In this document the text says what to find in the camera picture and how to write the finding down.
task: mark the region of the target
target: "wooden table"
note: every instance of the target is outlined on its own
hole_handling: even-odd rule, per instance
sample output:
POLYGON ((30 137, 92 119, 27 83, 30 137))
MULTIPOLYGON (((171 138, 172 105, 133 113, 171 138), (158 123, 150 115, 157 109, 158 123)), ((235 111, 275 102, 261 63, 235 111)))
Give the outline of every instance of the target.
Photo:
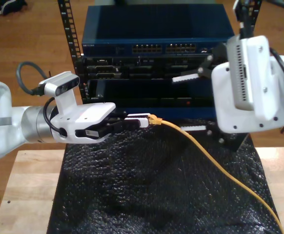
MULTIPOLYGON (((256 148, 284 227, 284 147, 256 148)), ((64 150, 19 151, 0 206, 0 234, 45 234, 64 150)))

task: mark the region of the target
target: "cable connector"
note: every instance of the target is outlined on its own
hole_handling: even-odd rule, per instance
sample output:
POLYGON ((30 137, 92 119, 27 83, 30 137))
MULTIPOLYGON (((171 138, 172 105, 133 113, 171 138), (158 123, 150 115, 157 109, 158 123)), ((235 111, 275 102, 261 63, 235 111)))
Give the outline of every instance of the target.
POLYGON ((158 118, 156 115, 149 115, 148 116, 148 122, 149 122, 149 124, 153 124, 153 125, 161 125, 162 124, 162 118, 158 118))
POLYGON ((45 84, 39 85, 38 87, 32 89, 31 91, 33 92, 31 95, 37 95, 37 96, 43 96, 44 95, 44 87, 45 84))

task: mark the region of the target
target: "wooden floor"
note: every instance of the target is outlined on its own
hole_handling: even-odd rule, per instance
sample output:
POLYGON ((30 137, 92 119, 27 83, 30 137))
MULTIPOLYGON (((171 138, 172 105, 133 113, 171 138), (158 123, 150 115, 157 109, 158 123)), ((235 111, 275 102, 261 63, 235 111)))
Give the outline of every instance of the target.
MULTIPOLYGON (((28 7, 22 12, 0 17, 0 81, 6 83, 12 92, 13 105, 43 105, 47 97, 31 97, 17 85, 15 72, 19 62, 36 62, 46 73, 57 74, 73 70, 64 35, 61 16, 55 0, 27 0, 28 7)), ((225 5, 235 33, 238 23, 232 12, 234 0, 219 0, 225 5)), ((93 0, 71 0, 76 30, 82 39, 87 6, 93 0)), ((268 37, 270 45, 284 54, 284 9, 264 2, 255 28, 256 35, 268 37)), ((24 82, 35 87, 41 77, 29 68, 22 72, 24 82)), ((79 103, 79 92, 76 92, 79 103)), ((252 135, 256 146, 284 146, 284 134, 278 130, 252 135)), ((0 203, 18 150, 64 149, 63 144, 25 145, 0 159, 0 203)))

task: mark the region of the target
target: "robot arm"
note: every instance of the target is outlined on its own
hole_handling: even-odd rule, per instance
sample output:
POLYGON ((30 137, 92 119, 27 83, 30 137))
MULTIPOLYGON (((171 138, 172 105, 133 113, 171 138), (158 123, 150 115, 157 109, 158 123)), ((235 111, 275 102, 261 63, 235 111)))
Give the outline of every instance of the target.
POLYGON ((114 103, 77 105, 72 90, 79 77, 63 72, 42 81, 36 90, 52 96, 56 107, 12 107, 11 92, 0 82, 0 158, 25 143, 104 141, 110 134, 148 126, 146 114, 115 113, 114 103))

